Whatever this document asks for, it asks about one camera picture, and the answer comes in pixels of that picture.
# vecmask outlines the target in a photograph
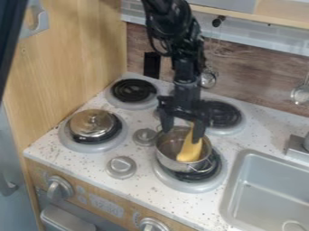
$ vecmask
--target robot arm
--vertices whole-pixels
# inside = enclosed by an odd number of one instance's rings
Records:
[[[142,0],[148,39],[153,49],[171,57],[174,69],[174,93],[158,97],[163,130],[173,128],[175,117],[194,122],[193,142],[204,136],[210,110],[201,100],[201,73],[205,69],[204,40],[201,28],[185,0]]]

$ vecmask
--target stove knob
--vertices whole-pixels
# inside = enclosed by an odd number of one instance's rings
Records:
[[[152,217],[145,217],[139,224],[141,231],[170,231],[168,226]]]
[[[68,199],[74,195],[73,187],[61,177],[50,177],[48,179],[48,184],[47,198],[49,201],[57,202],[62,199]]]

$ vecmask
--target oven door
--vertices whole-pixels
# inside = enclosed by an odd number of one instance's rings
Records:
[[[51,203],[42,189],[36,189],[36,193],[40,204],[41,221],[46,231],[127,231],[68,201]]]

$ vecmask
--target pot lid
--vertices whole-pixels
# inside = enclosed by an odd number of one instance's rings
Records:
[[[116,122],[116,118],[109,112],[90,109],[74,115],[69,121],[69,128],[74,135],[99,138],[108,134]]]

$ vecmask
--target wooden panel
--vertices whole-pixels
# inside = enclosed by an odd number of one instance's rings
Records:
[[[42,3],[50,29],[19,42],[5,91],[5,108],[21,158],[25,147],[126,71],[126,25],[120,21],[120,1]],[[37,211],[34,199],[33,207]]]
[[[289,0],[259,0],[255,14],[309,23],[309,4]]]
[[[138,216],[136,221],[137,224],[143,217],[153,217],[169,226],[171,231],[194,230],[188,226],[185,226],[181,223],[171,220],[168,217],[162,216],[148,208],[139,206],[136,203],[133,203],[127,199],[123,199],[103,189],[94,187],[84,181],[77,180],[71,176],[64,174],[63,172],[56,171],[50,167],[47,167],[46,165],[40,164],[30,159],[26,159],[26,161],[27,165],[31,168],[31,176],[33,179],[33,184],[36,187],[47,190],[46,179],[44,176],[52,176],[52,175],[61,176],[63,179],[67,180],[75,189],[75,195],[72,199],[69,199],[69,202],[81,208],[85,208],[86,210],[95,213],[99,216],[102,216],[103,218],[106,218],[112,221],[113,223],[119,224],[120,226],[127,228],[128,230],[139,230],[136,227],[136,224],[133,222],[134,220],[133,217],[134,214],[136,214],[136,212],[140,214],[140,216]],[[77,186],[82,187],[85,190],[85,192],[81,193],[80,190],[76,190]],[[91,206],[91,203],[89,201],[89,194],[94,194],[96,196],[99,196],[103,199],[107,199],[110,202],[119,205],[121,208],[125,210],[124,216],[116,217],[109,214],[108,212],[105,212],[103,210]],[[87,202],[86,203],[85,201],[84,203],[80,202],[80,200],[78,200],[78,196],[85,198]]]
[[[241,12],[221,10],[221,9],[200,6],[200,5],[191,5],[191,9],[196,12],[216,14],[216,15],[225,15],[225,16],[229,16],[232,18],[239,18],[239,19],[250,20],[254,22],[270,23],[270,24],[276,24],[276,25],[284,25],[284,26],[289,26],[289,27],[309,29],[308,22],[296,21],[296,20],[285,18],[285,17],[278,18],[272,15],[246,14],[246,13],[241,13]]]
[[[143,74],[144,52],[151,51],[145,27],[127,24],[127,67]],[[209,62],[219,71],[217,86],[211,93],[234,97],[249,103],[309,116],[308,106],[296,106],[290,100],[291,90],[304,81],[309,58],[271,51],[233,42],[205,42]],[[171,62],[162,59],[162,80],[172,81]]]

